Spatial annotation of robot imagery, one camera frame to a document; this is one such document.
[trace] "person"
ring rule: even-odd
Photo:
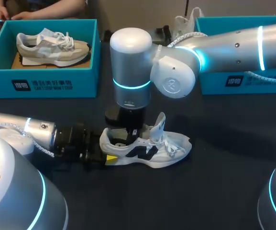
[[[85,0],[0,0],[2,20],[85,18],[85,10]]]

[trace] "plastic bag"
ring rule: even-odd
[[[184,18],[182,16],[175,17],[175,24],[173,29],[172,39],[175,40],[176,38],[185,35],[190,32],[194,32],[195,27],[195,19],[197,17],[204,17],[203,12],[199,7],[195,7],[192,10],[190,18]]]

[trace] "shoe sole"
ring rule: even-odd
[[[43,64],[52,64],[58,67],[69,67],[72,65],[77,64],[78,62],[82,61],[88,54],[85,56],[79,57],[77,59],[71,61],[56,61],[49,58],[35,58],[35,57],[23,57],[22,58],[22,65],[24,66],[40,66]]]
[[[170,166],[172,164],[175,164],[175,163],[181,161],[190,153],[190,151],[191,151],[191,149],[189,150],[189,152],[186,155],[184,155],[183,157],[177,158],[174,161],[151,162],[151,161],[147,161],[147,160],[139,159],[139,158],[118,157],[116,161],[114,161],[113,163],[111,163],[109,165],[117,166],[117,165],[127,165],[127,164],[132,164],[132,163],[142,163],[142,164],[148,165],[151,168],[159,169],[159,168],[164,168],[164,167]]]

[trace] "shoe lace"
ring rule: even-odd
[[[53,44],[53,46],[62,46],[64,49],[69,50],[74,48],[74,40],[72,37],[69,36],[69,33],[67,32],[66,35],[60,32],[54,33],[54,37],[57,37],[58,41],[62,41],[58,44]]]
[[[181,149],[180,147],[177,147],[176,145],[172,144],[166,134],[163,134],[159,140],[152,140],[151,139],[151,145],[162,145],[164,144],[165,147],[166,147],[166,152],[168,154],[168,156],[170,157],[174,157],[175,156],[175,153],[178,149]]]

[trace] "robot logo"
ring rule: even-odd
[[[175,78],[167,78],[163,83],[163,88],[169,93],[178,93],[180,91],[180,83]]]

